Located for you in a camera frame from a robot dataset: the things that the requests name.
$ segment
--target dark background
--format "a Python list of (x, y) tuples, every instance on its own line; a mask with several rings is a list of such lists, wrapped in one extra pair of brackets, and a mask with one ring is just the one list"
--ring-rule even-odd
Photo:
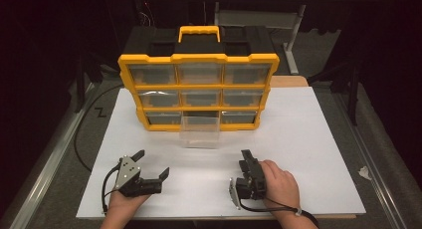
[[(376, 41), (360, 71), (375, 110), (420, 186), (421, 2), (397, 0), (391, 4), (387, 27), (373, 36)], [(296, 6), (252, 8), (260, 7), (283, 10)], [(94, 82), (102, 80), (100, 64), (118, 71), (116, 60), (131, 27), (147, 22), (139, 11), (157, 27), (175, 28), (211, 22), (213, 5), (206, 3), (206, 19), (203, 9), (201, 2), (183, 0), (0, 0), (0, 215), (69, 107), (68, 90), (77, 69), (82, 68)], [(350, 8), (340, 3), (311, 5), (301, 31), (317, 28), (323, 34), (342, 30), (329, 68), (329, 64), (345, 59), (367, 26), (377, 20), (379, 13), (371, 10), (374, 12), (358, 8), (350, 15)], [(346, 24), (347, 19), (352, 27)]]

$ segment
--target white tabletop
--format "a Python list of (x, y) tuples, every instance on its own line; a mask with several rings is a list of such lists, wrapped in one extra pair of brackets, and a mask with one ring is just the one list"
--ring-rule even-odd
[[(146, 131), (137, 120), (130, 93), (120, 90), (78, 218), (104, 217), (101, 191), (106, 174), (120, 157), (141, 149), (141, 177), (157, 178), (166, 167), (170, 174), (162, 193), (151, 196), (134, 219), (268, 218), (268, 213), (237, 210), (230, 200), (229, 178), (242, 177), (242, 149), (290, 171), (299, 184), (304, 210), (314, 215), (365, 213), (312, 88), (272, 89), (260, 127), (221, 132), (218, 149), (184, 148), (178, 132)], [(106, 191), (112, 189), (115, 176)], [(263, 207), (261, 201), (243, 202)]]

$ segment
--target yellow handle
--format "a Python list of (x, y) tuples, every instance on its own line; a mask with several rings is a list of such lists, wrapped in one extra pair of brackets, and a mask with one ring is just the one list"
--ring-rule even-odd
[(185, 26), (180, 27), (179, 43), (182, 42), (183, 34), (215, 34), (217, 41), (220, 42), (220, 31), (218, 26)]

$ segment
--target yellow storage organizer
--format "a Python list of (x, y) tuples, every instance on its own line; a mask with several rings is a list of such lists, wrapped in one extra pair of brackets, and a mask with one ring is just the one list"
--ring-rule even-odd
[(265, 27), (135, 27), (118, 64), (147, 130), (179, 131), (183, 116), (238, 130), (259, 126), (279, 57)]

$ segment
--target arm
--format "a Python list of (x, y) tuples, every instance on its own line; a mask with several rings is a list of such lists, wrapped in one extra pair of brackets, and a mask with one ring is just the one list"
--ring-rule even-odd
[[(273, 161), (260, 162), (267, 181), (267, 198), (285, 205), (301, 208), (298, 184), (288, 171), (281, 170)], [(265, 199), (267, 208), (280, 207), (280, 205)], [(305, 216), (296, 216), (291, 211), (275, 211), (273, 216), (284, 229), (316, 229), (314, 223)]]
[(103, 221), (102, 229), (122, 229), (150, 195), (125, 197), (119, 191), (114, 191), (109, 199), (108, 212)]

